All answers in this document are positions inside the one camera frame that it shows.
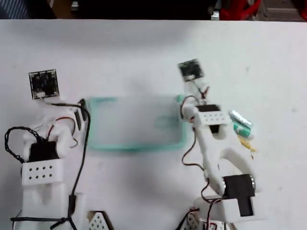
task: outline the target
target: white table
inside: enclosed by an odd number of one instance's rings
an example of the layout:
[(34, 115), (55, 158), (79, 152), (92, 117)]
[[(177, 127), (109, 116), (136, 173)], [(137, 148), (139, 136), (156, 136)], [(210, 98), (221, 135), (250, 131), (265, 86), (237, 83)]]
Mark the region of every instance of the white table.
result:
[[(303, 229), (306, 37), (304, 23), (0, 21), (0, 134), (29, 125), (38, 111), (28, 72), (57, 69), (60, 93), (70, 102), (92, 95), (179, 94), (177, 64), (198, 58), (210, 97), (256, 124), (255, 163), (272, 213), (262, 229)], [(20, 152), (21, 133), (10, 140)], [(205, 184), (197, 167), (181, 165), (191, 142), (192, 136), (185, 149), (173, 152), (88, 152), (77, 190), (87, 193), (89, 209), (106, 210), (117, 230), (174, 229)], [(3, 143), (0, 148), (0, 228), (9, 229), (22, 202), (20, 164)], [(201, 159), (196, 146), (188, 160)], [(68, 161), (68, 178), (75, 178), (80, 155)]]

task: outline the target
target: green battery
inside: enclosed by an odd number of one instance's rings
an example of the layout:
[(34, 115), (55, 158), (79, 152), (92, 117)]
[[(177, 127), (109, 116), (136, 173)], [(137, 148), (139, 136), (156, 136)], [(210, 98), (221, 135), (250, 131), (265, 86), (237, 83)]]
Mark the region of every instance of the green battery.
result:
[(254, 134), (252, 132), (252, 129), (248, 128), (248, 127), (245, 127), (241, 124), (239, 124), (238, 122), (233, 122), (234, 123), (234, 130), (235, 132), (244, 137), (244, 138), (247, 138), (247, 139), (253, 139), (254, 138)]

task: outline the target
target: red object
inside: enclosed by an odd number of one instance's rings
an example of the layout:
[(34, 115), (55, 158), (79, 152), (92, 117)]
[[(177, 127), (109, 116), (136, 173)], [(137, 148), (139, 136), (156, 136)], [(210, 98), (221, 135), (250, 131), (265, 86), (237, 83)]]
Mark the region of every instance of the red object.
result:
[(301, 17), (307, 21), (307, 0), (305, 0), (305, 7), (301, 11)]
[(247, 0), (232, 0), (229, 9), (221, 8), (220, 20), (239, 21), (245, 20), (248, 17), (256, 14), (261, 0), (256, 0), (255, 3), (246, 9)]

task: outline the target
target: wire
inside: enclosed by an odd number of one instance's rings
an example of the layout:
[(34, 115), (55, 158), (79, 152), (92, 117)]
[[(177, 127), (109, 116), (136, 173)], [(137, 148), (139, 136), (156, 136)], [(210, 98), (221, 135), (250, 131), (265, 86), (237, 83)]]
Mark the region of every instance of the wire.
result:
[(10, 138), (10, 133), (13, 131), (13, 130), (26, 130), (28, 131), (29, 133), (31, 133), (37, 140), (37, 142), (42, 142), (44, 141), (45, 139), (42, 138), (36, 131), (34, 131), (33, 129), (31, 128), (28, 128), (28, 127), (24, 127), (24, 126), (15, 126), (15, 127), (12, 127), (12, 128), (9, 128), (8, 131), (6, 131), (5, 135), (4, 135), (4, 146), (5, 146), (5, 150), (11, 154), (16, 160), (18, 160), (21, 164), (25, 163), (24, 159), (20, 156), (20, 155), (16, 155), (15, 153), (13, 153), (13, 151), (10, 149), (9, 147), (9, 138)]
[(208, 91), (209, 91), (209, 86), (207, 86), (207, 88), (205, 89), (204, 92), (201, 91), (201, 89), (198, 87), (198, 85), (195, 83), (194, 79), (192, 80), (192, 83), (195, 85), (195, 87), (197, 88), (198, 92), (200, 92), (201, 94), (201, 98), (202, 99), (206, 99)]
[(77, 141), (77, 139), (76, 139), (76, 138), (74, 138), (73, 140), (74, 140), (74, 141), (76, 141), (76, 144), (75, 144), (75, 145), (73, 145), (73, 146), (71, 146), (71, 149), (72, 149), (72, 148), (75, 148), (75, 147), (76, 147), (76, 146), (79, 144), (79, 142)]
[[(69, 116), (63, 116), (63, 117), (60, 117), (60, 118), (57, 118), (55, 121), (60, 121), (60, 120), (64, 120), (64, 119), (69, 119), (69, 120), (72, 120), (73, 121), (73, 130), (72, 130), (72, 133), (71, 135), (73, 136), (73, 134), (75, 133), (75, 130), (76, 130), (76, 122), (73, 118), (69, 117)], [(49, 140), (49, 137), (50, 137), (50, 133), (51, 133), (51, 130), (54, 128), (54, 125), (51, 126), (51, 128), (49, 129), (48, 133), (47, 133), (47, 140)]]
[(185, 163), (184, 162), (184, 158), (192, 151), (192, 149), (194, 148), (195, 144), (196, 144), (196, 132), (195, 132), (195, 129), (193, 128), (193, 132), (194, 132), (194, 142), (192, 144), (192, 146), (185, 152), (185, 154), (183, 154), (182, 158), (181, 158), (181, 162), (186, 165), (186, 166), (197, 166), (199, 167), (201, 170), (204, 171), (204, 168), (200, 165), (200, 164), (197, 164), (197, 163)]
[[(22, 211), (23, 210), (21, 209), (16, 217), (18, 217), (21, 214)], [(12, 230), (15, 230), (15, 221), (13, 221), (13, 223), (12, 223)]]
[(206, 225), (206, 230), (209, 230), (209, 226), (210, 226), (210, 212), (211, 212), (211, 209), (212, 209), (212, 206), (214, 204), (217, 204), (219, 202), (221, 202), (223, 200), (223, 198), (215, 198), (215, 199), (207, 199), (204, 197), (204, 195), (202, 194), (208, 187), (209, 187), (209, 184), (210, 184), (210, 180), (209, 178), (207, 179), (207, 184), (206, 186), (201, 190), (201, 197), (204, 201), (206, 201), (209, 205), (209, 210), (208, 210), (208, 214), (207, 214), (207, 225)]
[(182, 113), (182, 107), (183, 107), (184, 103), (186, 102), (186, 100), (187, 100), (188, 98), (190, 98), (190, 97), (194, 98), (194, 99), (197, 101), (197, 103), (200, 104), (200, 101), (199, 101), (195, 96), (193, 96), (193, 95), (186, 96), (186, 97), (183, 99), (183, 101), (182, 101), (182, 103), (181, 103), (181, 106), (180, 106), (180, 116), (181, 116), (182, 119), (184, 118), (183, 113)]
[(208, 214), (207, 214), (207, 225), (206, 225), (206, 230), (209, 230), (209, 227), (210, 227), (210, 212), (211, 212), (211, 209), (212, 209), (212, 206), (214, 204), (217, 204), (219, 202), (221, 202), (222, 199), (216, 199), (215, 201), (213, 201), (210, 206), (209, 206), (209, 210), (208, 210)]

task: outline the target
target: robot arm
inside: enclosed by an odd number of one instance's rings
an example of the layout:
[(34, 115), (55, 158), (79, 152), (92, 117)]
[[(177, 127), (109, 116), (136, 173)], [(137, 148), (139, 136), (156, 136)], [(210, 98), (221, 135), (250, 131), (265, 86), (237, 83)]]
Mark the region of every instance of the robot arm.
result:
[[(227, 223), (265, 219), (257, 172), (233, 130), (229, 115), (214, 104), (187, 104), (182, 107), (182, 114), (186, 120), (193, 119), (203, 155), (204, 177), (218, 194), (212, 198), (222, 198), (212, 206), (211, 219)], [(230, 161), (242, 174), (223, 177), (220, 159)], [(200, 217), (206, 219), (210, 204), (200, 197), (194, 206), (200, 209)]]

